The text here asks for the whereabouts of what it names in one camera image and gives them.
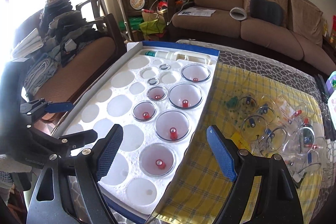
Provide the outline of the left gloved hand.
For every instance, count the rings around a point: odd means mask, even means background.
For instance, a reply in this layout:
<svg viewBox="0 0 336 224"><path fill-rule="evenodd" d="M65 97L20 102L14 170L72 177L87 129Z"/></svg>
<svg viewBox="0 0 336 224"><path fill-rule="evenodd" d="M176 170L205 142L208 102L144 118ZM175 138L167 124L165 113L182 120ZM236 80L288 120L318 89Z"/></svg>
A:
<svg viewBox="0 0 336 224"><path fill-rule="evenodd" d="M29 173L32 167L15 161L12 157L5 154L1 155L0 158L0 171L1 171L1 198L7 205L10 189L12 188L14 182L11 177L12 173Z"/></svg>

